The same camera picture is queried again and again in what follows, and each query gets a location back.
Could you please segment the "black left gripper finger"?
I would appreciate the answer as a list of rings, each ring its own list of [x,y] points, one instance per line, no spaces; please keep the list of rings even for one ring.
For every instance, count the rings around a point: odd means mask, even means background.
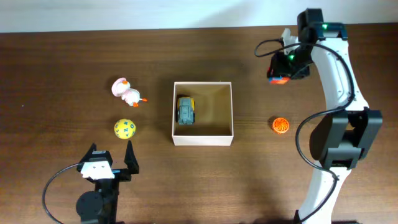
[[[129,170],[130,174],[138,174],[139,173],[139,164],[137,163],[137,159],[134,155],[132,142],[130,140],[128,140],[128,142],[127,142],[124,163],[127,165],[127,169]]]
[[[89,161],[89,159],[91,158],[91,156],[92,156],[92,153],[94,152],[94,151],[96,151],[96,144],[95,143],[93,143],[91,146],[90,146],[90,148],[89,148],[89,150],[85,153],[85,155],[82,157],[82,159],[79,161],[79,165],[77,166],[77,170],[81,170],[82,168],[83,168],[83,164],[85,163],[85,162],[88,162]]]

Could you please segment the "colourful puzzle cube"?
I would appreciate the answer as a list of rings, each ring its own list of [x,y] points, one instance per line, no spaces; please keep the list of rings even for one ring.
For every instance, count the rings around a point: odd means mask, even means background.
[[[289,80],[289,77],[269,77],[269,83],[273,85],[284,85]]]

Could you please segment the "yellow grey toy truck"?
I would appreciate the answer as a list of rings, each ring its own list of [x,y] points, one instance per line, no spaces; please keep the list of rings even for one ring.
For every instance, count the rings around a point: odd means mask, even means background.
[[[191,125],[195,122],[195,101],[188,96],[177,101],[177,122],[179,125]]]

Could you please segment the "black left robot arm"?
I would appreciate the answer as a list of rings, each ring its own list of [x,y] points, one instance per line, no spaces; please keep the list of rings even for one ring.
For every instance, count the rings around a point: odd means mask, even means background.
[[[81,223],[116,223],[119,184],[130,182],[139,173],[132,142],[127,142],[123,169],[112,169],[109,151],[98,151],[92,144],[76,168],[82,177],[95,185],[93,191],[83,193],[76,202],[76,212]]]

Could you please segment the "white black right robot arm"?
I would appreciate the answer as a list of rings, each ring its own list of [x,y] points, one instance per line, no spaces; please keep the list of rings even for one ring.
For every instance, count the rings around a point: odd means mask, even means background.
[[[321,9],[306,9],[297,17],[298,35],[285,29],[273,51],[267,78],[285,84],[318,70],[326,110],[304,119],[297,133],[311,119],[322,120],[309,139],[313,167],[306,199],[296,210],[294,223],[331,223],[340,188],[357,163],[364,159],[382,126],[382,114],[371,110],[360,92],[349,60],[345,25],[325,22]]]

